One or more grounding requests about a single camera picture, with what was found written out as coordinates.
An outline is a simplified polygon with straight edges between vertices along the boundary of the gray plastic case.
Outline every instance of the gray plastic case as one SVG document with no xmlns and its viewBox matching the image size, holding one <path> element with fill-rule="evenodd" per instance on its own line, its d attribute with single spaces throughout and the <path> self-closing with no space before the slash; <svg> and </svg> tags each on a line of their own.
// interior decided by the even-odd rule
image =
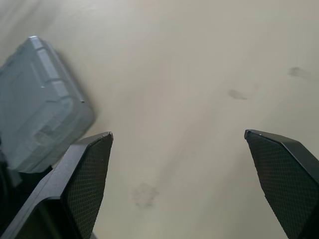
<svg viewBox="0 0 319 239">
<path fill-rule="evenodd" d="M 94 121 L 52 47 L 28 38 L 0 68 L 0 137 L 9 168 L 42 172 Z"/>
</svg>

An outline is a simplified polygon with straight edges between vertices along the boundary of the smudge mark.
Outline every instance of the smudge mark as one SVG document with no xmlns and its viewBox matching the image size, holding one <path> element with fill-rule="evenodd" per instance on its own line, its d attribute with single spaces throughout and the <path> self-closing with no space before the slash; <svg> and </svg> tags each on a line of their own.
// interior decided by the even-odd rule
<svg viewBox="0 0 319 239">
<path fill-rule="evenodd" d="M 250 96 L 248 96 L 245 93 L 236 91 L 236 90 L 229 90 L 228 95 L 236 100 L 248 100 L 250 99 Z"/>
<path fill-rule="evenodd" d="M 159 194 L 156 187 L 142 183 L 133 190 L 133 200 L 140 209 L 148 209 L 154 205 L 154 198 Z"/>
<path fill-rule="evenodd" d="M 292 67 L 288 71 L 288 75 L 293 77 L 302 77 L 305 74 L 305 71 L 300 67 Z"/>
<path fill-rule="evenodd" d="M 318 81 L 318 77 L 300 67 L 290 68 L 288 71 L 288 75 L 296 78 L 301 78 L 307 81 Z"/>
</svg>

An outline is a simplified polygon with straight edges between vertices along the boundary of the black plastic part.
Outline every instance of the black plastic part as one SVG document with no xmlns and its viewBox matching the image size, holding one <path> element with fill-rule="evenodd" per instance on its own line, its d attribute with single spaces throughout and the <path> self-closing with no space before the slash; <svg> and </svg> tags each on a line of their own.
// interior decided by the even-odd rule
<svg viewBox="0 0 319 239">
<path fill-rule="evenodd" d="M 298 141 L 246 130 L 265 197 L 289 239 L 319 238 L 319 161 Z"/>
<path fill-rule="evenodd" d="M 70 146 L 1 239 L 89 239 L 103 198 L 112 142 L 107 132 Z"/>
</svg>

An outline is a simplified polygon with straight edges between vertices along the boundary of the floor surface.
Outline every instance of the floor surface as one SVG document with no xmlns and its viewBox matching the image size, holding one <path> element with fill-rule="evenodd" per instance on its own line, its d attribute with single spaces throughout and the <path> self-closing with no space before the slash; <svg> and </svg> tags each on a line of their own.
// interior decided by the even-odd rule
<svg viewBox="0 0 319 239">
<path fill-rule="evenodd" d="M 99 239 L 285 239 L 244 140 L 319 157 L 317 0 L 0 0 L 0 64 L 49 41 L 114 133 Z"/>
</svg>

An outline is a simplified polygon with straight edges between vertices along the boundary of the dirt stain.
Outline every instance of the dirt stain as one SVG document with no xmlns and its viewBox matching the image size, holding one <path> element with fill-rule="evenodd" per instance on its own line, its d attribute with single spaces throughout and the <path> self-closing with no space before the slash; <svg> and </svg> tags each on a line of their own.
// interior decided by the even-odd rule
<svg viewBox="0 0 319 239">
<path fill-rule="evenodd" d="M 248 100 L 248 99 L 250 99 L 250 97 L 247 94 L 239 92 L 239 91 L 236 91 L 236 90 L 229 90 L 228 91 L 228 95 L 231 98 L 234 98 L 236 100 Z"/>
<path fill-rule="evenodd" d="M 156 187 L 142 183 L 133 190 L 133 201 L 140 209 L 148 209 L 154 205 L 154 199 L 159 194 Z"/>
</svg>

